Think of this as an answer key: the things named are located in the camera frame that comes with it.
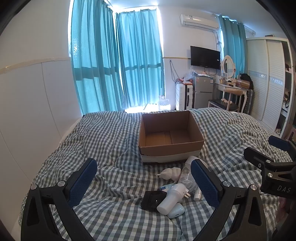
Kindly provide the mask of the white cosmetic tube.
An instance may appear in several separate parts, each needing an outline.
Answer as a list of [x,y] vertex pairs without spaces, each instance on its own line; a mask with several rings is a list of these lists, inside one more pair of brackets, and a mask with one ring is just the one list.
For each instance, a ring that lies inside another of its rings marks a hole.
[[197,189],[195,190],[195,193],[194,193],[194,201],[200,201],[201,196],[202,196],[201,189],[199,187],[197,187]]

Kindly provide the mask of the clear plastic cup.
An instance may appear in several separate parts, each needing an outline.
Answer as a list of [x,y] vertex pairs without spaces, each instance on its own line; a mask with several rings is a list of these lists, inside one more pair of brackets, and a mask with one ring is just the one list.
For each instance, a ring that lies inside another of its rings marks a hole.
[[191,174],[191,163],[196,159],[198,158],[195,156],[189,156],[185,162],[184,167],[182,168],[180,178],[178,180],[178,183],[185,185],[190,194],[195,193],[198,188],[198,185]]

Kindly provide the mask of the light blue earbuds case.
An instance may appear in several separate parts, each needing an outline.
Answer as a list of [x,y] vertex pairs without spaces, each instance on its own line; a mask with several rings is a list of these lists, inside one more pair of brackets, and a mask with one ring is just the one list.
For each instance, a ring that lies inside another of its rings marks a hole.
[[176,203],[176,205],[171,209],[171,211],[167,214],[169,219],[177,218],[185,213],[184,206],[181,203]]

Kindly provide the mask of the white handheld device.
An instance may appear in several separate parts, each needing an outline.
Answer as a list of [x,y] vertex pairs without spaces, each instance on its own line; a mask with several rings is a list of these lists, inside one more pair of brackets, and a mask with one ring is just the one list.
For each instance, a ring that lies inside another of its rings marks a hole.
[[165,199],[157,206],[157,211],[167,215],[184,197],[190,197],[189,190],[182,183],[173,185],[167,192]]

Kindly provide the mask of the black pouch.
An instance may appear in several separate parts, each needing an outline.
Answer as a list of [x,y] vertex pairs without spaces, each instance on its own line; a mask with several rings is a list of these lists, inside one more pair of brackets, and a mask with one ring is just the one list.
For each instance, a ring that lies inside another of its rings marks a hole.
[[167,193],[161,190],[146,191],[141,202],[141,208],[150,212],[158,212],[157,207],[166,198]]

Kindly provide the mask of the blue floral tissue pack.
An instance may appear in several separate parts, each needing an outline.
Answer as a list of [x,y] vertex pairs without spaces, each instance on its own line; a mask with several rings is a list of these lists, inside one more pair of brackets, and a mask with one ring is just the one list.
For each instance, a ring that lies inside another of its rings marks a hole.
[[170,184],[167,184],[167,185],[163,185],[159,188],[160,191],[163,191],[163,192],[168,192],[170,191],[170,189],[175,185],[175,183],[170,183]]

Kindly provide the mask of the black seat wooden chair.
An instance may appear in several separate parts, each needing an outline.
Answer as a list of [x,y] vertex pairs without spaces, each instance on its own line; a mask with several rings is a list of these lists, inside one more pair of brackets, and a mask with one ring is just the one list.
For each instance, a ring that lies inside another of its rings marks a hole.
[[240,111],[240,101],[239,104],[236,104],[232,101],[232,96],[235,94],[229,94],[228,98],[222,98],[222,99],[214,99],[208,101],[208,107],[215,107],[219,109],[224,109],[226,111],[234,111],[239,112]]

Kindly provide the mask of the black bag on desk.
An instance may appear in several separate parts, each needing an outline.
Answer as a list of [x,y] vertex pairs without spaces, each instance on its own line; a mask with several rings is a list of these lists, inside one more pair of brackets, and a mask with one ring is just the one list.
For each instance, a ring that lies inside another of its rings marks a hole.
[[247,81],[249,83],[249,89],[253,89],[253,81],[248,74],[242,73],[240,75],[240,80]]

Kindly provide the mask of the white vanity desk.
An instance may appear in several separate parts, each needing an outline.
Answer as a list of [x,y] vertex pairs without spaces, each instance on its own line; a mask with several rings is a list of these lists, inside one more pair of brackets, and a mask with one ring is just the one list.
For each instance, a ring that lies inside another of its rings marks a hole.
[[216,85],[217,85],[218,90],[220,90],[222,92],[227,92],[229,94],[244,96],[243,105],[240,110],[240,112],[243,113],[246,102],[247,102],[247,89],[243,89],[243,88],[236,87],[236,86],[230,86],[230,85],[226,85],[226,84],[220,84],[220,83],[218,83]]

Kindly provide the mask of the white louvered wardrobe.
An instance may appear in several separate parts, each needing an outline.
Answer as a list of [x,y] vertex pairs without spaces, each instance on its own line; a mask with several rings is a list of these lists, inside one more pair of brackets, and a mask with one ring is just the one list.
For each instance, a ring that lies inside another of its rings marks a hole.
[[295,114],[295,55],[288,39],[247,39],[247,73],[253,82],[251,116],[286,138]]

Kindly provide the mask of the brown cardboard box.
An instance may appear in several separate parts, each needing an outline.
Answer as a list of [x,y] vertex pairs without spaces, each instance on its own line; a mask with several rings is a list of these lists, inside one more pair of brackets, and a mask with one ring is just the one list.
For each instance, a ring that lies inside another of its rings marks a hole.
[[144,163],[170,163],[199,156],[204,138],[189,110],[144,113],[138,148]]

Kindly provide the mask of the silver mini fridge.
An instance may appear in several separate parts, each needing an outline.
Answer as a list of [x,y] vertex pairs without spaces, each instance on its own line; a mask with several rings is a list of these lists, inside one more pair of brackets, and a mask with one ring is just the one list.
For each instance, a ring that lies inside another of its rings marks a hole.
[[193,108],[206,108],[213,97],[213,80],[208,75],[197,75],[193,80]]

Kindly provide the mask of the checkered bed blanket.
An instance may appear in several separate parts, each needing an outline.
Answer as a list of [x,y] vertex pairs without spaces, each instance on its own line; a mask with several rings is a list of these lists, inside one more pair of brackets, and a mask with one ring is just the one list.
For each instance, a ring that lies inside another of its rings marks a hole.
[[[291,150],[286,152],[270,145],[268,138],[272,134],[247,114],[217,108],[191,112],[204,138],[197,158],[220,181],[240,188],[257,186],[265,213],[267,240],[295,240],[295,199],[261,192],[261,170],[243,156],[244,150],[251,147],[274,162],[295,161],[295,137],[287,140]],[[66,181],[92,158],[97,162],[96,175],[73,210],[93,240],[194,240],[214,212],[203,194],[200,201],[194,201],[194,193],[184,197],[179,203],[185,213],[174,219],[141,208],[146,191],[178,183],[161,179],[157,174],[166,168],[182,170],[187,161],[142,161],[138,148],[142,115],[110,111],[84,115],[44,161],[31,185],[45,188]],[[22,202],[20,227],[27,195]],[[55,206],[49,207],[62,238],[71,240]],[[237,209],[238,205],[232,207],[217,240],[227,235]]]

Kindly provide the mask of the white oval vanity mirror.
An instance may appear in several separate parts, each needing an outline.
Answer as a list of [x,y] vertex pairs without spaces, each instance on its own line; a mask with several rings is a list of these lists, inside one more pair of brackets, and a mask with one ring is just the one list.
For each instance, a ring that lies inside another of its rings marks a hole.
[[221,63],[221,77],[231,79],[235,75],[235,64],[229,55],[226,55]]

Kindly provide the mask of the white suitcase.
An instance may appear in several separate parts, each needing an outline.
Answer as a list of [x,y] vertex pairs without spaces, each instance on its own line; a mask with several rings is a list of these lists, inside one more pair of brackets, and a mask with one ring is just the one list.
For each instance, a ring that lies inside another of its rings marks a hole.
[[176,84],[176,110],[189,110],[193,107],[193,85]]

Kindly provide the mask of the clear water jug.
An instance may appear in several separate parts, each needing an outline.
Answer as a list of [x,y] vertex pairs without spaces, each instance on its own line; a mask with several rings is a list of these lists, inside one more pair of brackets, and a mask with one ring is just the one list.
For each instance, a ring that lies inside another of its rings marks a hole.
[[162,95],[159,97],[158,107],[159,111],[171,110],[170,101],[166,99],[164,95]]

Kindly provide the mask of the teal curtain right panel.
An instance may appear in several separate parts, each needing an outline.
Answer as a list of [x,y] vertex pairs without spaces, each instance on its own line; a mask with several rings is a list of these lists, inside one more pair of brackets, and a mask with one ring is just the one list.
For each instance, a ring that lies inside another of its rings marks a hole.
[[224,55],[229,55],[235,64],[234,76],[247,71],[247,42],[243,23],[218,16],[224,41]]

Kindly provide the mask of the teal curtain panel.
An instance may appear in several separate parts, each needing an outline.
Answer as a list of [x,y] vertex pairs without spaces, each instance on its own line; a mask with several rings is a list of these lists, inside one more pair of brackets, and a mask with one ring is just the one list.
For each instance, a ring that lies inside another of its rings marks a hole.
[[224,41],[224,55],[229,55],[235,64],[234,76],[247,71],[247,42],[243,23],[218,16]]
[[165,93],[157,10],[117,14],[116,36],[126,106],[133,108],[157,103]]
[[105,1],[73,2],[70,56],[81,112],[123,110],[113,11]]

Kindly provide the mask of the white air conditioner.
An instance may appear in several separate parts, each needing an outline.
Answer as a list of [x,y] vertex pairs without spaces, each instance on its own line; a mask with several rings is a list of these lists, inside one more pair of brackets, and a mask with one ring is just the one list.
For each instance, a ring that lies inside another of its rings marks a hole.
[[180,22],[182,26],[203,28],[206,30],[217,31],[219,29],[219,24],[217,21],[208,20],[198,16],[190,15],[180,15]]

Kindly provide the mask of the teal curtain middle panel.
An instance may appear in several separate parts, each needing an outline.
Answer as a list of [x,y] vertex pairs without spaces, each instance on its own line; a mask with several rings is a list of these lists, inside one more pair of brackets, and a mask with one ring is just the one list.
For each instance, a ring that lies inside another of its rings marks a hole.
[[133,108],[157,103],[165,93],[157,10],[117,14],[116,36],[126,106]]

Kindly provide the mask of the teal curtain left panel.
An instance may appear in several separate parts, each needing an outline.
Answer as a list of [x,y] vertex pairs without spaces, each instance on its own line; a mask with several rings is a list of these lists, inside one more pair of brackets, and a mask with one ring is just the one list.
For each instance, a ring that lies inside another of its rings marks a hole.
[[113,11],[105,1],[73,2],[70,56],[81,112],[123,110]]

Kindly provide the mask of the black wall television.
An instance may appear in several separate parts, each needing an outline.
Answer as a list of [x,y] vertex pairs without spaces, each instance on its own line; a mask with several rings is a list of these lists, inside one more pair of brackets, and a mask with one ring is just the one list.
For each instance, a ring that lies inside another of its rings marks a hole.
[[190,47],[191,66],[220,69],[220,52],[196,46]]

